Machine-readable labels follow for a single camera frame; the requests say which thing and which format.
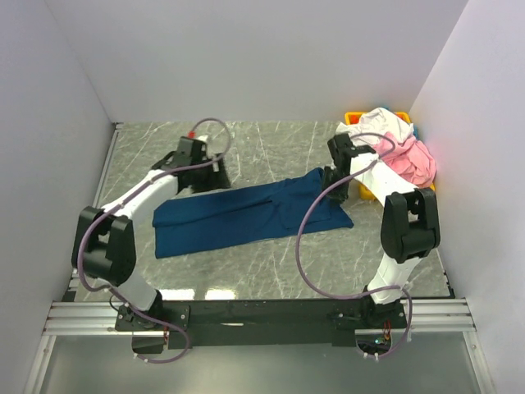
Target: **yellow basket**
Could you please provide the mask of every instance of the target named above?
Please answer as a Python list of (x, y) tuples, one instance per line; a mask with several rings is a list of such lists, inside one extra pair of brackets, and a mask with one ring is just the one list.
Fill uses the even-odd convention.
[[(345, 114), (345, 123), (347, 125), (354, 125), (356, 123), (359, 123), (359, 118), (364, 113), (366, 112), (347, 112)], [(406, 112), (394, 112), (394, 113), (399, 118), (406, 121), (407, 123), (412, 123), (412, 121), (410, 121), (410, 117), (408, 113)], [(434, 186), (433, 183), (430, 185), (430, 187), (432, 190), (436, 191), (436, 187)], [(372, 194), (372, 192), (366, 186), (362, 185), (361, 183), (359, 183), (359, 197), (361, 199), (370, 199), (370, 200), (376, 199), (376, 197)]]

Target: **blue pants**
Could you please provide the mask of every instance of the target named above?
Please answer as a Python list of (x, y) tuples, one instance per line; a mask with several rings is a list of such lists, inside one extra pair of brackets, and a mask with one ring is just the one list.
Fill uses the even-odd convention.
[[(297, 234), (304, 214), (321, 193), (322, 169), (300, 178), (186, 199), (155, 210), (158, 259)], [(353, 227), (343, 209), (325, 198), (305, 233)]]

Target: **black base bar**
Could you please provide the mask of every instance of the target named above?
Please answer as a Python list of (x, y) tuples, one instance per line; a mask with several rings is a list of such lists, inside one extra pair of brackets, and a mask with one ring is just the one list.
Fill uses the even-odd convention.
[[(403, 305), (396, 301), (375, 305), (360, 300), (197, 300), (163, 301), (162, 318), (187, 331), (191, 346), (242, 346), (331, 343), (356, 346), (355, 330), (406, 328)], [(162, 326), (138, 318), (124, 305), (116, 320), (117, 331), (161, 331)], [(134, 351), (160, 353), (160, 337), (135, 337)], [(170, 332), (168, 348), (185, 347), (178, 332)]]

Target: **white enclosure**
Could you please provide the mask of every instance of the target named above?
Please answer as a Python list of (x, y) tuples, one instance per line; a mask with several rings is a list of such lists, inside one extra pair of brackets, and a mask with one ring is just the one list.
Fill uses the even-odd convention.
[(113, 121), (410, 108), (466, 0), (48, 0)]
[(520, 0), (0, 3), (0, 380), (20, 392), (119, 121), (410, 111), (441, 255), (500, 392), (522, 392)]

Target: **gray floor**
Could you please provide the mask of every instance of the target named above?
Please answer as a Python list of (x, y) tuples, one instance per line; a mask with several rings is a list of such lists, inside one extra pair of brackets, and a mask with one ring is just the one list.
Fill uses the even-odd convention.
[(199, 347), (172, 364), (152, 365), (133, 359), (129, 337), (59, 337), (41, 392), (469, 394), (480, 389), (463, 334), (441, 332), (414, 333), (412, 342), (378, 364), (363, 360), (354, 348), (301, 345)]
[[(240, 188), (302, 176), (331, 162), (326, 141), (335, 122), (230, 122), (234, 144), (226, 157), (233, 187)], [(118, 131), (99, 205), (120, 197), (140, 181), (191, 123), (129, 123)], [(219, 151), (226, 136), (219, 126), (201, 130)], [(357, 187), (343, 206), (353, 229), (304, 236), (302, 258), (307, 274), (323, 290), (338, 294), (359, 292), (374, 276), (382, 257), (379, 238), (382, 207), (362, 201)], [(195, 298), (310, 298), (317, 294), (302, 281), (294, 259), (295, 237), (261, 241), (223, 250), (155, 259), (151, 218), (135, 228), (138, 269), (166, 299)], [(432, 251), (413, 271), (407, 288), (413, 296), (448, 296), (443, 268)], [(79, 288), (75, 300), (106, 300), (106, 293)]]

